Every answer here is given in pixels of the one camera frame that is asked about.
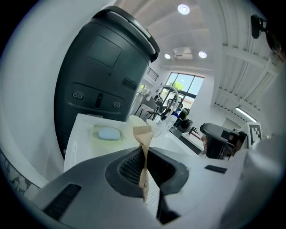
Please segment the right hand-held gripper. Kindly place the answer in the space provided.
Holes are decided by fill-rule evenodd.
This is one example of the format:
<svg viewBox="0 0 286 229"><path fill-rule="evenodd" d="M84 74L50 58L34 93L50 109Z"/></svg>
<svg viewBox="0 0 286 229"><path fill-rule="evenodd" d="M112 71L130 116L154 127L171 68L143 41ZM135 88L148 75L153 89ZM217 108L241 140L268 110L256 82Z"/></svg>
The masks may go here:
<svg viewBox="0 0 286 229"><path fill-rule="evenodd" d="M239 150L249 148L262 139L260 123L246 123L242 130L204 123L200 132L206 137L206 156L212 159L230 159Z"/></svg>

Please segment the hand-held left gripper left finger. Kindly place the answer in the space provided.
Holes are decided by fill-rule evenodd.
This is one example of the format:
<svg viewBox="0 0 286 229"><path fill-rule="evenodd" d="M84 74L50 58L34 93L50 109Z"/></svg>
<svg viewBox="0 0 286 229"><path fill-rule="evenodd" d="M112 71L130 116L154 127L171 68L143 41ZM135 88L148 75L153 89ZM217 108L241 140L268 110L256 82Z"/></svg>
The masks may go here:
<svg viewBox="0 0 286 229"><path fill-rule="evenodd" d="M45 185L34 204L73 229L156 229L139 187L144 156L129 148L85 160Z"/></svg>

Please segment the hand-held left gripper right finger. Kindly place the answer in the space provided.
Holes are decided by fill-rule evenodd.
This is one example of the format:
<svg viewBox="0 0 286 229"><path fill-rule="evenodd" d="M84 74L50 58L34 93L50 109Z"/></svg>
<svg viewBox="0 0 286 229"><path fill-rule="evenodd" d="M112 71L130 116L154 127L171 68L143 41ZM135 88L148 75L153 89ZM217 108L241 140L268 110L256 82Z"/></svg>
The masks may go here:
<svg viewBox="0 0 286 229"><path fill-rule="evenodd" d="M158 204L161 224L218 225L231 194L233 162L157 147L149 150L172 167L173 176L160 186L163 192Z"/></svg>

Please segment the beige paper packet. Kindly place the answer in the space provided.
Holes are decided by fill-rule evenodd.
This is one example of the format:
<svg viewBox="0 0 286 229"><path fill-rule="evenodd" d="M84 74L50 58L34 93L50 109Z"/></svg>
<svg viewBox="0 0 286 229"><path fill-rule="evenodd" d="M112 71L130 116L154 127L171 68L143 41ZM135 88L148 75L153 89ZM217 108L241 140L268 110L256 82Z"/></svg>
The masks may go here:
<svg viewBox="0 0 286 229"><path fill-rule="evenodd" d="M147 170L147 156L150 143L153 138L151 126L146 125L133 127L133 136L138 141L143 151L143 169L139 181L139 186L143 190L143 200L147 209L151 213L156 214L159 204L159 188L155 184L153 178L150 177L150 173Z"/></svg>

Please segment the dark table white top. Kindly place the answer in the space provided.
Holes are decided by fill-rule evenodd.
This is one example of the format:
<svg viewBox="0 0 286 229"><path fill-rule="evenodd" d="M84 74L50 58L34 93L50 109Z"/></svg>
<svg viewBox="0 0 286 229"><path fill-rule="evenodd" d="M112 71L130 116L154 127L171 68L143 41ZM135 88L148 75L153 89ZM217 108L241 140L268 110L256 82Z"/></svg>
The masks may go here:
<svg viewBox="0 0 286 229"><path fill-rule="evenodd" d="M204 143L201 137L197 135L192 127L189 132L184 132L180 135L179 140L184 143L189 149L191 149L195 154L199 155L204 151Z"/></svg>

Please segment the black massage chair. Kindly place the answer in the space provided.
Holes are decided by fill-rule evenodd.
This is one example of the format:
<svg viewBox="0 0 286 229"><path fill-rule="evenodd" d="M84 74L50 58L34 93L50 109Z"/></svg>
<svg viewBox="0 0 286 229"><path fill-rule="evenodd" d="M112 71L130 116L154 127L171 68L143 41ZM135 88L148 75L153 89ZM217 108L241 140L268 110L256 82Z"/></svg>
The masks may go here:
<svg viewBox="0 0 286 229"><path fill-rule="evenodd" d="M178 116L178 118L181 120L180 125L179 125L181 129L187 129L192 124L192 121L187 118L187 116L189 115L189 111L190 109L184 108Z"/></svg>

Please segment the long ceiling tube light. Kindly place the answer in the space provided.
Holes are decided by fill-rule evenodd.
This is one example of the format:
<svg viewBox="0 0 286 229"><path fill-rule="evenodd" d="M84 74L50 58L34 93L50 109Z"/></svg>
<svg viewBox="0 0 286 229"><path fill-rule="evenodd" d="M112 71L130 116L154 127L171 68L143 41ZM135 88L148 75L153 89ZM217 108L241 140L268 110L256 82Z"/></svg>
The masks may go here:
<svg viewBox="0 0 286 229"><path fill-rule="evenodd" d="M249 115L247 112L245 112L244 110L240 109L239 107L236 107L236 111L240 112L241 114L243 114L244 116L246 116L248 119L250 119L252 122L257 123L257 120L255 118L253 118L251 115Z"/></svg>

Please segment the white shampoo bottle blue cap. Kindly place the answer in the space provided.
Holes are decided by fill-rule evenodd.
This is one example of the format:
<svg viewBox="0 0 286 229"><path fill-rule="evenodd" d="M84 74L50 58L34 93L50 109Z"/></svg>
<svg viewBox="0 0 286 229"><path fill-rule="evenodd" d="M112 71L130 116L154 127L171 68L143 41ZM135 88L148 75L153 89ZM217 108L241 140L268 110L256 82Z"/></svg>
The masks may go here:
<svg viewBox="0 0 286 229"><path fill-rule="evenodd" d="M164 129L164 135L166 135L169 132L169 130L173 127L177 119L178 119L178 113L174 113L165 120L166 127Z"/></svg>

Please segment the tall glass window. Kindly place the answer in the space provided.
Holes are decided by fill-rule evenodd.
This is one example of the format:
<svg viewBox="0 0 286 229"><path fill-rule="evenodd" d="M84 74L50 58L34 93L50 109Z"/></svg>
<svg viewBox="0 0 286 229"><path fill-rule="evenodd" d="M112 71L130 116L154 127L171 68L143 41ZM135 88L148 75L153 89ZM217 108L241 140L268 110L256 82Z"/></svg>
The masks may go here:
<svg viewBox="0 0 286 229"><path fill-rule="evenodd" d="M183 109L190 109L204 81L203 77L171 73L166 85L174 87L179 94Z"/></svg>

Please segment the black mesh office chair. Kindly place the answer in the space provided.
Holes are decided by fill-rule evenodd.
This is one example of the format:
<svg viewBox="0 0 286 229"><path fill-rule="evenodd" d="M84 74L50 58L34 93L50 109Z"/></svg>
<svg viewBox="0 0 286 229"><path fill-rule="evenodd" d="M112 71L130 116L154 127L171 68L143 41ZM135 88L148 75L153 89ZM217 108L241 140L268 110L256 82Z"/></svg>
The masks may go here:
<svg viewBox="0 0 286 229"><path fill-rule="evenodd" d="M156 116L160 116L161 119L162 119L167 114L167 110L168 110L167 106L164 106L163 102L161 100L159 100L159 99L157 100L156 105L157 105L157 110L156 110L156 113L155 113L155 117Z"/></svg>

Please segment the light blue soap bar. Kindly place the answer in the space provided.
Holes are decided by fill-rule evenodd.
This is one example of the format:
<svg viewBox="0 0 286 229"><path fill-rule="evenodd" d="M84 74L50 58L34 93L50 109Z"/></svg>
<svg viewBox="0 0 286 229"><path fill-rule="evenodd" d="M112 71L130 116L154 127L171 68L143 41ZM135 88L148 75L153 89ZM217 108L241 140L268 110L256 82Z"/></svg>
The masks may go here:
<svg viewBox="0 0 286 229"><path fill-rule="evenodd" d="M102 140L118 140L120 131L112 127L103 127L98 131L98 137Z"/></svg>

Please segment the black mezzanine railing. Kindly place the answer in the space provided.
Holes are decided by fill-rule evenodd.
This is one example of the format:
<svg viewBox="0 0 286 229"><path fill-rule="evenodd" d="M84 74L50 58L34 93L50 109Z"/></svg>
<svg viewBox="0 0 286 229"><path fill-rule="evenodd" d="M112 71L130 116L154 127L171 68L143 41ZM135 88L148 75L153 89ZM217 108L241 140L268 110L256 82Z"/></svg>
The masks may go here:
<svg viewBox="0 0 286 229"><path fill-rule="evenodd" d="M156 81L157 78L159 77L159 75L150 67L147 68L146 75L149 76L153 81Z"/></svg>

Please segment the ceiling air conditioner cassette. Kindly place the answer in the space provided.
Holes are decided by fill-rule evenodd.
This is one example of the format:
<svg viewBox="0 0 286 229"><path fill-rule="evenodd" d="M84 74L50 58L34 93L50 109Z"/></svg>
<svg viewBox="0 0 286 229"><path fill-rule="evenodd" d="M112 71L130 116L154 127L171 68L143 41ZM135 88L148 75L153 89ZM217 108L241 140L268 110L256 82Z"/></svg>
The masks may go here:
<svg viewBox="0 0 286 229"><path fill-rule="evenodd" d="M173 49L176 59L192 60L193 54L189 47L178 47Z"/></svg>

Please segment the dark grey tall appliance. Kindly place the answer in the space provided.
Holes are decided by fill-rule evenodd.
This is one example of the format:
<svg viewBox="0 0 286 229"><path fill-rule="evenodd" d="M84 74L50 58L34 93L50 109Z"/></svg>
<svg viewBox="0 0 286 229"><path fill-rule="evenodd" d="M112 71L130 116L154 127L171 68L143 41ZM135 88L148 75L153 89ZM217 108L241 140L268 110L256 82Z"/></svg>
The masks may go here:
<svg viewBox="0 0 286 229"><path fill-rule="evenodd" d="M117 6L97 12L72 41L58 74L54 121L60 151L78 114L125 121L159 54L155 39L128 12Z"/></svg>

